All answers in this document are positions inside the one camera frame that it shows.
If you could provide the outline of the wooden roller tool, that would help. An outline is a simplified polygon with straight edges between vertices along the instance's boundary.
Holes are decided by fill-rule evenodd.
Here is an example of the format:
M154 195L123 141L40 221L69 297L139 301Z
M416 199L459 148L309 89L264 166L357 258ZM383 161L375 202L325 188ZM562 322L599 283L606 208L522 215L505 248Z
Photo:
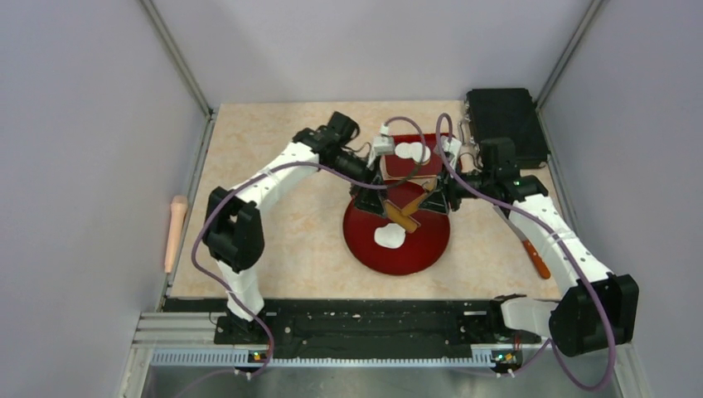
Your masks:
M416 193L416 196L399 206L390 198L392 192L399 190L411 190L412 193ZM387 199L384 203L386 218L402 226L406 232L414 233L421 226L421 223L417 221L413 215L419 211L418 205L424 198L426 192L427 191L419 185L419 177L411 178L398 187L391 188L390 190L387 189Z

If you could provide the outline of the round red tray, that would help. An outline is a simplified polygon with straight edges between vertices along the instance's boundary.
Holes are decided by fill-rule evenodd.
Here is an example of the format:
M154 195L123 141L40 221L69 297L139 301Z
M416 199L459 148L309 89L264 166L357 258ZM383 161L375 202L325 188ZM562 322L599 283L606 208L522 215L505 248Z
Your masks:
M388 218L361 211L349 203L342 218L342 234L352 255L381 274L403 276L434 265L448 247L447 215L418 210L410 217L416 229L407 231Z

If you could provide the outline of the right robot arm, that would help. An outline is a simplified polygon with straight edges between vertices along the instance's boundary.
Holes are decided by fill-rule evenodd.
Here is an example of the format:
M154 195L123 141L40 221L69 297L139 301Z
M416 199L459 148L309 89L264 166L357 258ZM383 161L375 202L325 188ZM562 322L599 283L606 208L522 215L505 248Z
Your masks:
M638 309L639 287L629 274L616 275L584 246L555 207L549 192L533 176L522 176L509 138L481 142L480 168L457 170L461 143L441 136L429 148L419 143L410 159L439 161L438 182L423 207L456 211L468 198L498 207L504 222L529 243L550 271L562 295L558 301L519 294L495 298L496 312L486 319L488 335L507 342L519 331L549 338L567 357L629 343Z

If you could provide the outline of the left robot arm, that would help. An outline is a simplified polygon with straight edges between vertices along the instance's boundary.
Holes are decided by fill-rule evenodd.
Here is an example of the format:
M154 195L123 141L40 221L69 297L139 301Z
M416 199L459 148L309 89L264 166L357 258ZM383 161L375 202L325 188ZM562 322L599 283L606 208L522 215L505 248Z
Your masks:
M347 146L359 130L356 121L335 111L326 124L297 132L274 160L245 182L211 192L199 241L221 270L219 280L228 294L227 317L245 342L259 341L266 329L254 268L265 248L265 212L305 178L324 170L351 183L350 196L357 208L388 216L385 200L390 189L383 183L380 156L393 151L390 125L381 125L364 158Z

